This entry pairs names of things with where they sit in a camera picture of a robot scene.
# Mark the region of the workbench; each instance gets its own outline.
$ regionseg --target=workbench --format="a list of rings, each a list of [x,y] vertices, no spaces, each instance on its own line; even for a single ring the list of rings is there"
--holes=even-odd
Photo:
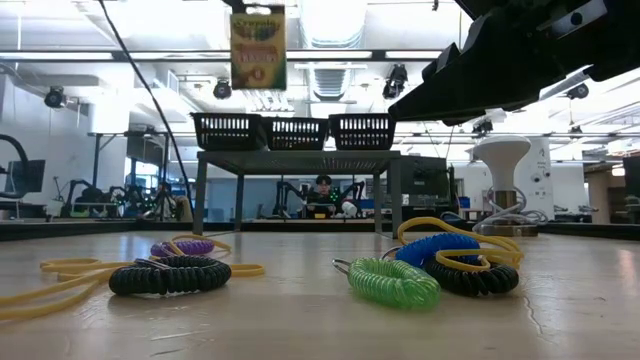
[[[375,231],[382,231],[380,175],[391,181],[393,237],[402,222],[399,151],[201,151],[198,153],[196,204],[193,233],[202,234],[207,166],[217,166],[238,177],[235,229],[242,225],[244,177],[246,175],[373,175]]]

